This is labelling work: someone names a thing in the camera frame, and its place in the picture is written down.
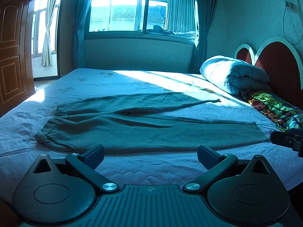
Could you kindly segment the grey-green fleece pants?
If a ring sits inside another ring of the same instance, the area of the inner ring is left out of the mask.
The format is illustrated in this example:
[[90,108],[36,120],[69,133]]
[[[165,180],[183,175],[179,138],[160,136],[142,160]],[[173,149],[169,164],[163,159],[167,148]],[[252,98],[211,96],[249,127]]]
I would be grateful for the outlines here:
[[84,153],[103,145],[108,154],[194,151],[200,145],[222,150],[268,140],[254,123],[168,115],[211,101],[183,93],[88,98],[59,105],[35,139],[62,152]]

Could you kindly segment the large bedroom window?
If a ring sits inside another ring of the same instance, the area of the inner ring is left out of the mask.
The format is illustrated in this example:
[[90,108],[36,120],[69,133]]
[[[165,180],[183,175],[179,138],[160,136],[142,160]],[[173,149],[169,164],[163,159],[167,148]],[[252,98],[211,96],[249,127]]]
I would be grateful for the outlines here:
[[193,0],[91,0],[85,21],[87,40],[151,37],[194,40]]

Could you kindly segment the colourful patterned pillow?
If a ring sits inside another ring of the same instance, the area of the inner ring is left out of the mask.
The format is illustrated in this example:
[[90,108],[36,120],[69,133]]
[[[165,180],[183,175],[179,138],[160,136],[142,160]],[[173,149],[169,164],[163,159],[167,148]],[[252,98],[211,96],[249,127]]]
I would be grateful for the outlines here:
[[295,107],[272,92],[240,90],[239,96],[254,109],[274,122],[277,129],[288,132],[302,130],[302,109]]

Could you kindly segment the red white headboard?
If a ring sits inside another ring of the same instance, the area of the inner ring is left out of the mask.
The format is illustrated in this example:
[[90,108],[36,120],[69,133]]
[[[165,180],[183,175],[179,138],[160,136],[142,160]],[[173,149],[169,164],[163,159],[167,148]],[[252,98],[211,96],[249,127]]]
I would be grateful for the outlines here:
[[296,49],[282,37],[266,40],[257,52],[247,44],[240,45],[234,58],[265,70],[274,94],[302,108],[302,60]]

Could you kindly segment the folded white-blue quilt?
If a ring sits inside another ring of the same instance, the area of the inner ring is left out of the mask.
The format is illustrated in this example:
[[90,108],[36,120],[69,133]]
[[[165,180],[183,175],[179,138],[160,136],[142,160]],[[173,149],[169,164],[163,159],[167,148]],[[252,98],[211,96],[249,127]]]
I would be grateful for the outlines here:
[[270,90],[270,78],[265,70],[235,58],[213,56],[201,65],[200,73],[213,85],[232,95],[238,95],[240,90]]

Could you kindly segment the brown wooden door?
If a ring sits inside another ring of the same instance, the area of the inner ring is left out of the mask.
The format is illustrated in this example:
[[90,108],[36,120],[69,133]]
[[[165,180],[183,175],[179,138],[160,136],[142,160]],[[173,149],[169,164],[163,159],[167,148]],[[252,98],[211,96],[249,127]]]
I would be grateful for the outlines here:
[[1,0],[1,116],[35,93],[29,0]]

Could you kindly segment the white sheer balcony curtain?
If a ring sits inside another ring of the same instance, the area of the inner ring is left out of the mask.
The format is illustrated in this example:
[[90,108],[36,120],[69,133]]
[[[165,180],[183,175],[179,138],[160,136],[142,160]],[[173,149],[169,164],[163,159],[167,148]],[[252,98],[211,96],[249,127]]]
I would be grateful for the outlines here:
[[46,32],[42,50],[42,67],[49,67],[52,65],[51,45],[50,45],[50,27],[52,24],[56,0],[48,0],[45,15]]

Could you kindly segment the teal right curtain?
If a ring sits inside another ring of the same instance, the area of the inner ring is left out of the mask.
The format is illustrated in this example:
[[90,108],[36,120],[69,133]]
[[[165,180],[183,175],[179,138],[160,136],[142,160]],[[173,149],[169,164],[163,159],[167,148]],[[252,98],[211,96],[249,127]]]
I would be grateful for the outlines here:
[[202,63],[206,60],[208,34],[211,28],[218,0],[193,0],[196,35],[190,73],[199,73]]

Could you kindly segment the teal curtain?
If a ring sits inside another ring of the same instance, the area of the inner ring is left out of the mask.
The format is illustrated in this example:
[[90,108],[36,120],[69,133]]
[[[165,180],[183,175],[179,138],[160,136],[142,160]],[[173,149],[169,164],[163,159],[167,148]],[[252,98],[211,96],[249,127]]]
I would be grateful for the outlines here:
[[72,68],[84,68],[84,25],[91,0],[72,0]]
[[211,28],[218,0],[193,0],[196,35],[190,73],[199,73],[202,63],[206,60],[208,34]]

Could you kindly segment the teal left curtain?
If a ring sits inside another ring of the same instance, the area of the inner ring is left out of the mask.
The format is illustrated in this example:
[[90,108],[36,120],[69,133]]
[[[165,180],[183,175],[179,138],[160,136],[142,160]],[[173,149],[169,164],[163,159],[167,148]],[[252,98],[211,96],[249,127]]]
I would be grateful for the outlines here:
[[72,0],[72,68],[84,68],[84,25],[91,0]]

